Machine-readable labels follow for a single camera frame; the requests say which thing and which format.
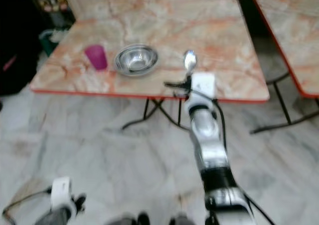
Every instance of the marble table top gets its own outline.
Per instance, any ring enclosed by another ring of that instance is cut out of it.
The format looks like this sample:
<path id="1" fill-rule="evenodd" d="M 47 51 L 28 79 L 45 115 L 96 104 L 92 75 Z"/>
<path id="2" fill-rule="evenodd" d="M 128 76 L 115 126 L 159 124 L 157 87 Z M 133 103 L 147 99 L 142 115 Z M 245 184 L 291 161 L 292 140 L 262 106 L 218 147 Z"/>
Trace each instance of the marble table top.
<path id="1" fill-rule="evenodd" d="M 255 0 L 304 97 L 319 97 L 319 0 Z"/>
<path id="2" fill-rule="evenodd" d="M 198 55 L 197 71 L 215 73 L 217 97 L 264 102 L 269 93 L 237 0 L 104 0 L 104 19 L 77 21 L 31 83 L 42 93 L 171 98 L 164 81 L 185 77 L 184 51 Z M 129 78 L 113 70 L 127 45 L 143 43 L 159 53 L 151 73 Z M 109 69 L 95 71 L 84 55 L 104 46 Z"/>

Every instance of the stainless steel bowl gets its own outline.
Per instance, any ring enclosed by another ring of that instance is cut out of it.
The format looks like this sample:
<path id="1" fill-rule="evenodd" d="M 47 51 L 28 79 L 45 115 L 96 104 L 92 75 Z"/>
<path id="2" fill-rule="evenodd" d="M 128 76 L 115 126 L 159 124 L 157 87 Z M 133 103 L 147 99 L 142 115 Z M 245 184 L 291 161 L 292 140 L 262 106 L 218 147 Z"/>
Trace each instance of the stainless steel bowl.
<path id="1" fill-rule="evenodd" d="M 146 45 L 131 45 L 115 57 L 115 69 L 126 76 L 149 73 L 158 61 L 157 52 Z"/>

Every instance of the marble floor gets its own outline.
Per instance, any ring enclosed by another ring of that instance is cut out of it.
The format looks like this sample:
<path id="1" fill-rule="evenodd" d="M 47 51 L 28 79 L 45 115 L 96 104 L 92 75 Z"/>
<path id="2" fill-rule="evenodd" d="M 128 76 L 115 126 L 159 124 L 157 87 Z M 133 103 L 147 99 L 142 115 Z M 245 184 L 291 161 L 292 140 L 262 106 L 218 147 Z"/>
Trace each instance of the marble floor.
<path id="1" fill-rule="evenodd" d="M 256 39 L 268 79 L 285 66 L 268 39 Z M 291 79 L 280 83 L 292 117 L 315 110 L 301 100 Z M 277 225 L 319 224 L 319 118 L 282 130 L 250 135 L 259 125 L 284 119 L 270 88 L 264 105 L 222 104 L 231 167 L 239 185 Z M 0 113 L 0 209 L 37 192 L 58 176 L 70 176 L 73 192 L 87 193 L 86 211 L 71 225 L 103 225 L 123 213 L 147 211 L 153 225 L 184 211 L 204 224 L 203 190 L 188 134 L 157 112 L 121 132 L 142 115 L 143 100 L 40 95 L 28 87 L 3 98 Z M 177 102 L 165 102 L 177 116 Z M 183 123 L 189 123 L 183 115 Z M 12 211 L 18 225 L 32 224 L 49 198 Z M 255 212 L 259 225 L 267 224 Z"/>

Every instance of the wire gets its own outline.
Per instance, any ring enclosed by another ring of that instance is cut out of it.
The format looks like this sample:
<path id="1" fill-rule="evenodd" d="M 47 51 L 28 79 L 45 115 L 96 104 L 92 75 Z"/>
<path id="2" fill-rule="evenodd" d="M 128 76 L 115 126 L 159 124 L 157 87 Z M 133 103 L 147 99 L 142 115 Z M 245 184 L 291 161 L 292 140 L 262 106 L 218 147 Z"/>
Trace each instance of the wire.
<path id="1" fill-rule="evenodd" d="M 221 123 L 222 123 L 222 133 L 223 133 L 224 148 L 225 148 L 225 150 L 227 151 L 225 116 L 224 116 L 223 110 L 221 109 L 221 107 L 220 107 L 220 105 L 219 105 L 219 103 L 218 103 L 218 100 L 217 100 L 217 99 L 212 99 L 212 98 L 206 96 L 205 94 L 203 94 L 203 93 L 201 93 L 201 92 L 198 92 L 198 91 L 195 91 L 195 90 L 191 90 L 191 91 L 194 92 L 195 94 L 198 94 L 198 95 L 200 95 L 200 96 L 202 96 L 202 97 L 204 97 L 204 98 L 206 98 L 206 99 L 212 101 L 213 104 L 217 107 L 218 112 L 219 112 L 219 114 L 220 114 Z M 251 204 L 253 204 L 253 205 L 255 206 L 255 208 L 264 216 L 264 218 L 265 218 L 271 225 L 276 225 L 276 224 L 271 220 L 271 218 L 266 214 L 266 212 L 265 212 L 252 198 L 250 198 L 250 197 L 247 195 L 247 193 L 246 193 L 242 188 L 240 188 L 240 189 L 243 191 L 243 193 L 244 193 L 246 199 L 247 199 Z"/>
<path id="2" fill-rule="evenodd" d="M 13 219 L 13 217 L 8 213 L 9 210 L 11 208 L 13 208 L 14 206 L 26 201 L 26 200 L 29 200 L 29 199 L 32 199 L 34 198 L 35 196 L 38 196 L 38 195 L 43 195 L 43 194 L 51 194 L 51 191 L 52 191 L 52 187 L 48 187 L 46 190 L 43 190 L 43 191 L 40 191 L 40 192 L 37 192 L 37 193 L 34 193 L 34 194 L 30 194 L 26 197 L 24 197 L 23 199 L 20 199 L 18 201 L 15 201 L 14 203 L 8 205 L 7 207 L 4 208 L 3 212 L 2 212 L 2 216 L 5 220 L 8 221 L 8 223 L 10 223 L 11 225 L 16 225 L 16 222 L 15 220 Z"/>

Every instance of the pink cup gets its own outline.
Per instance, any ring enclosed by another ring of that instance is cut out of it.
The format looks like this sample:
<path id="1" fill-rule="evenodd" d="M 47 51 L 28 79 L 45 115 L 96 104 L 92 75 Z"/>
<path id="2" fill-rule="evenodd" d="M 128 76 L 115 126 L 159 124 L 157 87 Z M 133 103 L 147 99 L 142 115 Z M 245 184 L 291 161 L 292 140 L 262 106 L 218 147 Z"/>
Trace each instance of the pink cup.
<path id="1" fill-rule="evenodd" d="M 91 45 L 87 47 L 84 52 L 96 70 L 103 70 L 107 68 L 108 63 L 104 48 L 101 45 Z"/>

